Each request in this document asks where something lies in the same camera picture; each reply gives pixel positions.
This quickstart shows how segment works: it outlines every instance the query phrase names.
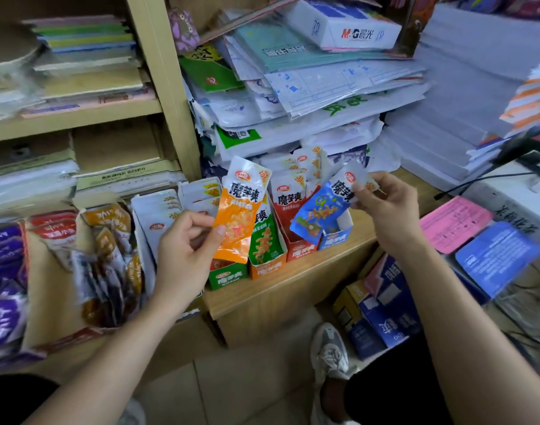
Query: green cardboard box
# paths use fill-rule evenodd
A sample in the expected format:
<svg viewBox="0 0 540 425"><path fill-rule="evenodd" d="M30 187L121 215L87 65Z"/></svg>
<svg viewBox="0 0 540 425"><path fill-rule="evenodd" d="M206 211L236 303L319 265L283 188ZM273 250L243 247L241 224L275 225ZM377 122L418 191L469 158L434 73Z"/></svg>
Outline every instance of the green cardboard box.
<svg viewBox="0 0 540 425"><path fill-rule="evenodd" d="M226 267L211 270L209 273L209 282L211 283L213 291L216 291L229 283L236 282L237 280L246 277L248 277L248 265L233 262Z"/></svg>

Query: pink paper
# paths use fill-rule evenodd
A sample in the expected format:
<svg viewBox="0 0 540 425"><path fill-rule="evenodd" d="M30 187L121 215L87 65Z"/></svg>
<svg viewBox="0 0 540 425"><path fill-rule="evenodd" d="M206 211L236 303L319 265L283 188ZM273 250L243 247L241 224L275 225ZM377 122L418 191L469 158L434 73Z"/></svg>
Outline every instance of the pink paper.
<svg viewBox="0 0 540 425"><path fill-rule="evenodd" d="M435 249L441 253L452 253L482 231L493 217L490 210L463 197L455 197L423 216L420 225Z"/></svg>

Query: white box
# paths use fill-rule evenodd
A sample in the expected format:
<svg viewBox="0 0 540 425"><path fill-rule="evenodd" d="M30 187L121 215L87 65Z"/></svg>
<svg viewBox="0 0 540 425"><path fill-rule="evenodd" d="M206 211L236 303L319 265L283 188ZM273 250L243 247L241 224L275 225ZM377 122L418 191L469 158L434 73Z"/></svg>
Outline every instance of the white box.
<svg viewBox="0 0 540 425"><path fill-rule="evenodd" d="M392 49L402 28L365 6L325 0L300 0L282 14L322 49Z"/></svg>
<svg viewBox="0 0 540 425"><path fill-rule="evenodd" d="M485 177L531 171L535 174L480 180L462 196L493 211L496 220L510 222L540 244L540 174L526 161L533 161L540 167L540 153L532 151L487 173Z"/></svg>

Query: hand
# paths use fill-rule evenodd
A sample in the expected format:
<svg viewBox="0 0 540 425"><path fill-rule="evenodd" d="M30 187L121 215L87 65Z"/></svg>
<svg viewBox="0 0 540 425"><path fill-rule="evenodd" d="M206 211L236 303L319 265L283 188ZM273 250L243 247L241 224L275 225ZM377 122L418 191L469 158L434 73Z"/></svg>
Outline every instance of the hand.
<svg viewBox="0 0 540 425"><path fill-rule="evenodd" d="M215 218L185 211L163 234L150 307L175 321L205 286L213 255L226 232Z"/></svg>
<svg viewBox="0 0 540 425"><path fill-rule="evenodd" d="M380 246L395 259L401 260L406 251L427 244L419 226L417 191L386 171L370 175L385 192L386 199L378 198L362 185L355 185L352 190L358 201L351 207L372 216Z"/></svg>

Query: orange striped packaging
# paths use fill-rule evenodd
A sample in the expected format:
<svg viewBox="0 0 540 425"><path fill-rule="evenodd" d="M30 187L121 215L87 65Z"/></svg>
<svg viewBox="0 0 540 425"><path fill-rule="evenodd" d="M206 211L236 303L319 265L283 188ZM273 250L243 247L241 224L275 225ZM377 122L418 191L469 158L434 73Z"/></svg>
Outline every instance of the orange striped packaging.
<svg viewBox="0 0 540 425"><path fill-rule="evenodd" d="M256 213L271 175L272 171L261 165L232 157L214 224L224 225L227 233L213 258L247 263Z"/></svg>

